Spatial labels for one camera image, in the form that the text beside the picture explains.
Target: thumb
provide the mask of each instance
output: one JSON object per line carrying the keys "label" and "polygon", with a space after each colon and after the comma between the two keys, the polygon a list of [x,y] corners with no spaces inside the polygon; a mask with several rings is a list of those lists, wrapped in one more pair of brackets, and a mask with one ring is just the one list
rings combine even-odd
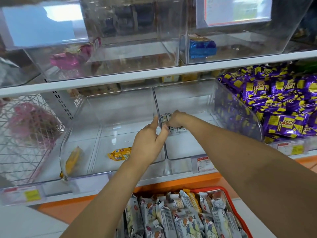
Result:
{"label": "thumb", "polygon": [[162,130],[160,134],[156,137],[156,142],[160,144],[161,146],[164,145],[164,142],[166,141],[168,135],[169,135],[168,127],[166,124],[163,125]]}

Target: white floor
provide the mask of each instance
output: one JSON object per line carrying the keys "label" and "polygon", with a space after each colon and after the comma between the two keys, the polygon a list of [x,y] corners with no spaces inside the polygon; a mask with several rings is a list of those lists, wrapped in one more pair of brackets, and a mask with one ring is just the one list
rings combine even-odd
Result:
{"label": "white floor", "polygon": [[[253,238],[276,238],[242,200],[233,203]],[[0,208],[0,238],[58,238],[67,226],[26,206]]]}

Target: wire mesh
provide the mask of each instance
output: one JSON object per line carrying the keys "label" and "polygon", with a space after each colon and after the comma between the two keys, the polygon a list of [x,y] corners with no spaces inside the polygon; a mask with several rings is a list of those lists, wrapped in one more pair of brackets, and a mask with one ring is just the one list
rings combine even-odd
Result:
{"label": "wire mesh", "polygon": [[[15,186],[33,182],[64,126],[41,95],[0,101],[0,176]],[[21,107],[31,109],[19,116]]]}

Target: finger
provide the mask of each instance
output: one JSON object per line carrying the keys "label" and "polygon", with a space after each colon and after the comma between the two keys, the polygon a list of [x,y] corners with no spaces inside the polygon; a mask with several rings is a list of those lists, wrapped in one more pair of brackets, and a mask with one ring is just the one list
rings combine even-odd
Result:
{"label": "finger", "polygon": [[154,118],[153,118],[153,121],[152,121],[152,123],[150,124],[150,128],[152,128],[152,129],[156,129],[157,128],[157,126],[158,126],[158,117],[157,116],[155,116]]}
{"label": "finger", "polygon": [[160,145],[163,146],[164,142],[166,141],[168,135],[169,135],[168,127],[167,125],[163,125],[162,130],[160,134],[156,137],[156,142]]}

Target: person's left arm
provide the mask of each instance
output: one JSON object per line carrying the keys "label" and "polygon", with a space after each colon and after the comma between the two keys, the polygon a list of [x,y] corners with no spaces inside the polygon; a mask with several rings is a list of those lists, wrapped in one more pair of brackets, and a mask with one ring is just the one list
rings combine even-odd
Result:
{"label": "person's left arm", "polygon": [[168,136],[166,125],[156,134],[158,117],[135,137],[131,156],[90,204],[69,225],[61,238],[113,237],[132,192],[149,165],[162,150]]}

